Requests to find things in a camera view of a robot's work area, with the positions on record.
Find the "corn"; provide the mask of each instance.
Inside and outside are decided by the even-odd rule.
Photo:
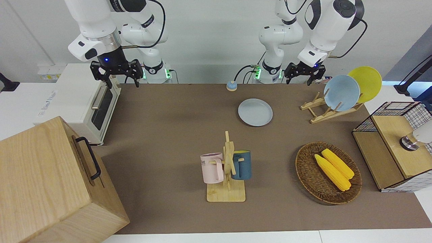
[[[351,183],[345,178],[328,160],[315,154],[315,159],[319,167],[324,171],[327,177],[339,188],[341,191],[346,191],[351,187]]]
[[[354,172],[350,169],[345,162],[343,162],[337,155],[335,155],[328,148],[324,149],[321,154],[327,159],[337,170],[347,179],[352,179]]]

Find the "wooden box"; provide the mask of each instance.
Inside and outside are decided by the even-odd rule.
[[[62,118],[0,141],[0,242],[99,243],[128,223],[101,158]]]
[[[373,115],[377,131],[353,135],[382,192],[413,192],[431,185],[432,156],[426,147],[407,151],[399,140],[413,131],[404,116]]]

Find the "wooden mug stand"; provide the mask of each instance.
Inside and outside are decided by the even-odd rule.
[[[222,163],[224,164],[225,178],[223,182],[207,184],[208,202],[244,202],[246,201],[245,181],[234,180],[231,173],[236,174],[234,161],[234,142],[229,140],[228,131],[225,131],[225,146],[223,147]]]
[[[338,112],[336,111],[341,105],[342,102],[340,102],[336,108],[333,110],[331,107],[328,107],[327,110],[324,112],[324,114],[322,115],[316,115],[315,112],[312,110],[312,108],[317,107],[317,106],[322,106],[322,105],[326,105],[326,102],[324,100],[324,97],[328,94],[328,91],[330,89],[327,89],[327,91],[324,93],[324,95],[322,97],[320,96],[320,92],[317,93],[317,95],[315,95],[315,98],[311,101],[311,102],[305,102],[302,106],[300,106],[301,110],[306,110],[308,109],[312,116],[314,116],[309,122],[311,124],[315,124],[318,122],[323,122],[341,115],[346,115],[352,112],[356,112],[360,107],[363,106],[364,103],[357,103],[355,104],[351,109],[343,111],[343,112]]]

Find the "wicker basket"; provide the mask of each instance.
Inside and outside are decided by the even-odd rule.
[[[353,170],[354,177],[349,180],[351,182],[349,190],[340,191],[318,166],[314,154],[321,154],[321,151],[326,148],[333,151]],[[362,189],[362,176],[356,163],[341,149],[328,143],[313,142],[303,146],[295,158],[295,169],[306,190],[328,204],[348,203],[354,200]]]

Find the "green led light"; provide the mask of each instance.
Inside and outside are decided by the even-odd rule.
[[[261,68],[257,67],[257,70],[255,71],[255,79],[259,80],[261,77]]]
[[[171,78],[171,72],[165,69],[165,74],[166,74],[166,78],[170,79]]]

